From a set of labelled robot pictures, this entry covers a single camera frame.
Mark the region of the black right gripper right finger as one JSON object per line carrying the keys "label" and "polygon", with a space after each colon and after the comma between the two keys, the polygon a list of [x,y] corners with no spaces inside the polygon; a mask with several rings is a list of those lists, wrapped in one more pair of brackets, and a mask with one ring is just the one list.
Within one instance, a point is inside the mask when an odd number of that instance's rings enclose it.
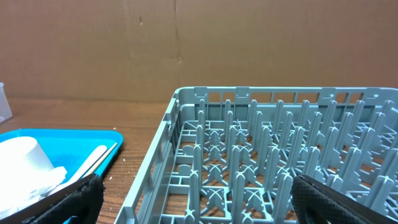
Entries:
{"label": "black right gripper right finger", "polygon": [[395,223],[307,175],[294,178],[290,193],[299,224]]}

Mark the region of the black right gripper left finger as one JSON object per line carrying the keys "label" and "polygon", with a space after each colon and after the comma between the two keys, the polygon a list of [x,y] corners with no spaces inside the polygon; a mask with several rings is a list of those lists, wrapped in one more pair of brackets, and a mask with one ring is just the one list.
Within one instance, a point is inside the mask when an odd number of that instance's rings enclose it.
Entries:
{"label": "black right gripper left finger", "polygon": [[90,174],[37,203],[1,220],[1,223],[95,223],[104,202],[103,180]]}

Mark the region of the white napkin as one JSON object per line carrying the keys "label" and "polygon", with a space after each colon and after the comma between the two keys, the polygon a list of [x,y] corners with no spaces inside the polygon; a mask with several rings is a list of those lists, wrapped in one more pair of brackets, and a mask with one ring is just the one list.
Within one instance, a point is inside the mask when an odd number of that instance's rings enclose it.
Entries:
{"label": "white napkin", "polygon": [[1,177],[1,219],[44,198],[66,178],[64,167],[45,171],[22,171]]}

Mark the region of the white cup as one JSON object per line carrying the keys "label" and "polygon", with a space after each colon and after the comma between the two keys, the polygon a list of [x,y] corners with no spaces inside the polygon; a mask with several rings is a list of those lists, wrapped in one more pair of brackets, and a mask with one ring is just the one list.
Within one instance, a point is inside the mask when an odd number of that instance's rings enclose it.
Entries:
{"label": "white cup", "polygon": [[53,185],[54,169],[38,141],[23,136],[1,142],[1,187],[13,185],[33,188]]}

